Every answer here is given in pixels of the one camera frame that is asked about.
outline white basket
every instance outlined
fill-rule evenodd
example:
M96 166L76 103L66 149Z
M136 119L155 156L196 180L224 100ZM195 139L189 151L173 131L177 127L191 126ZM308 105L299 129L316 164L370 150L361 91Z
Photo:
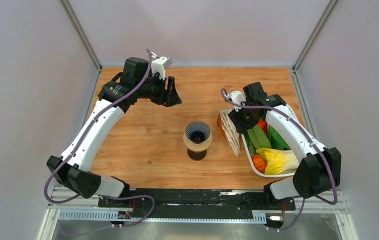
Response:
M246 143L246 138L244 137L243 134L241 134L241 136L242 136L242 143L244 144L244 148L245 148L245 153L247 153L248 162L250 163L251 168L253 169L253 171L257 175L262 176L262 177L266 177L266 178L282 178L282 177L289 177L289 176L293 176L294 175L294 172L284 173L284 174L277 174L277 175L267 175L267 174L263 174L263 173L257 171L257 169L256 169L256 167L255 167L255 165L253 163L252 156L250 155L249 147L247 146L247 143Z

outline metal frame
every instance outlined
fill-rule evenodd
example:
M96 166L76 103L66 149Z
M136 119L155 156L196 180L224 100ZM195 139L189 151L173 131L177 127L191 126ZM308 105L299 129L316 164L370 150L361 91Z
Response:
M76 30L76 33L80 37L82 44L84 45L86 51L88 52L88 55L90 56L91 60L93 61L95 67L98 69L98 76L94 83L94 89L92 91L92 95L94 96L95 91L97 89L97 84L100 80L101 71L103 66L100 64L93 48L91 47L90 42L88 41L79 21L76 17L73 8L68 0L59 0L64 7L64 10L69 17L74 29ZM304 46L303 50L301 51L296 63L294 66L289 66L288 69L290 70L292 82L294 84L295 92L298 98L298 103L300 105L300 109L305 121L306 128L312 135L316 135L316 127L314 125L314 122L311 119L309 106L305 100L305 94L302 84L300 83L300 77L298 74L298 70L300 69L304 59L306 58L310 48L314 44L316 38L320 34L321 30L323 29L326 21L328 20L329 16L331 15L333 9L335 8L336 4L338 3L338 0L330 0L328 5L326 6L322 16L320 17L318 23L316 24L312 34L310 35L306 45ZM90 111L92 105L92 101L90 101L88 106L88 111ZM69 189L65 187L55 187L52 192L52 198L53 199L65 199L68 197L71 197L75 195L74 192L70 191ZM321 196L331 199L332 198L332 192L328 191ZM295 205L297 208L301 206L301 200L295 200ZM44 220L42 222L41 228L39 230L39 234L37 239L38 240L51 240L56 224L58 220L62 219L81 219L81 220L98 220L98 221L110 221L112 212L115 211L126 211L126 209L121 208L100 208L98 207L98 197L90 197L88 199L78 197L68 203L64 204L49 204L45 213ZM270 213L278 213L279 211L265 211L265 210L257 210L253 211L253 220L243 220L240 221L240 223L256 223L259 224L265 214ZM306 203L304 205L303 213L306 214L335 214L335 217L338 222L340 234L342 236L343 240L357 240L357 234L356 230L353 225L353 221L350 215L350 211L347 206L347 202L345 199L345 196L342 191L338 191L338 203L334 206L328 205L325 202L322 202L321 200L317 198L309 198L306 200ZM211 222L211 223L228 223L229 220L224 219L212 219L212 220L202 220L202 219L178 219L178 218L168 218L168 219L162 219L162 218L147 218L147 222L185 222L185 223L198 223L198 222Z
M85 47L86 51L88 52L89 57L91 58L95 67L97 68L98 72L101 72L101 69L103 67L101 66L101 63L98 60L97 55L94 52L94 49L90 44L90 41L88 40L87 36L85 35L85 32L82 29L81 24L79 23L75 12L73 11L72 5L70 4L69 0L59 0L59 1L60 1L61 5L63 6L64 11L66 12L67 16L69 17L69 19L70 19L70 21L74 27L74 30L76 31L77 35L79 36L80 40L82 41L83 46Z
M328 5L325 8L325 11L323 11L322 16L320 16L319 21L317 22L316 26L313 29L313 32L311 33L309 39L307 40L306 45L304 46L303 50L301 51L300 55L298 56L297 61L294 64L294 67L292 68L295 72L297 72L300 69L300 66L302 65L303 61L305 60L310 48L315 43L316 38L318 37L319 33L321 32L322 28L324 27L325 23L327 22L329 16L333 12L336 4L339 0L330 0L328 2Z

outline wooden tabletop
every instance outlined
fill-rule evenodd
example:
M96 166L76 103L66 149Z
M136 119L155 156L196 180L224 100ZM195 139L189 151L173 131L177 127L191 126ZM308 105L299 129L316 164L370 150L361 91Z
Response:
M103 68L96 94L121 71ZM182 104L164 107L139 99L105 139L92 171L119 178L132 188L263 189L278 179L256 175L242 145L236 157L216 120L219 110L232 107L220 89L243 91L254 82L269 95L279 94L302 120L287 68L172 67L166 74L175 77ZM186 126L195 120L207 123L213 134L207 156L200 161L188 157L183 142Z

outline gray wall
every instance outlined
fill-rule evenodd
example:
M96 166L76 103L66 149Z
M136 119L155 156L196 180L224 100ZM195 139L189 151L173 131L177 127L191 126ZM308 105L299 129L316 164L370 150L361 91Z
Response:
M35 239L45 163L82 126L97 72L58 0L0 0L0 239Z
M103 65L292 65L328 0L70 0Z
M379 1L341 0L299 73L359 238L379 239Z

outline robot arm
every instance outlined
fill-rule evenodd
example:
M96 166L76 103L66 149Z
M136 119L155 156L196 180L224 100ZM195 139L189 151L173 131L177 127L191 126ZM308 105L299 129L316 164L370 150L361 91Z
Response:
M153 58L151 71L141 87L99 115L103 109L137 86L149 66L148 61L137 57L128 58L124 64L123 72L118 73L102 87L94 110L79 134L60 157L51 156L47 161L47 166L51 172L63 160L67 161L54 175L57 182L84 198L93 195L111 197L126 195L126 191L129 191L129 185L124 181L111 176L98 175L90 172L90 170L94 157L110 130L138 99L150 99L153 103L165 107L182 103L175 89L175 78L173 76L168 77L166 85L166 69L172 64L171 59L164 56L157 57L154 53ZM76 146L78 148L74 151L75 154L70 155Z
M278 131L300 163L294 176L264 186L269 200L274 202L297 196L307 199L331 189L331 181L318 150L329 164L335 185L340 184L341 154L336 148L328 149L316 140L300 125L291 107L277 94L268 96L259 82L244 87L244 92L245 97L240 91L233 91L226 97L237 105L265 108L236 106L229 113L229 117L235 124L237 132L247 134L247 129L254 127L260 119L264 119Z

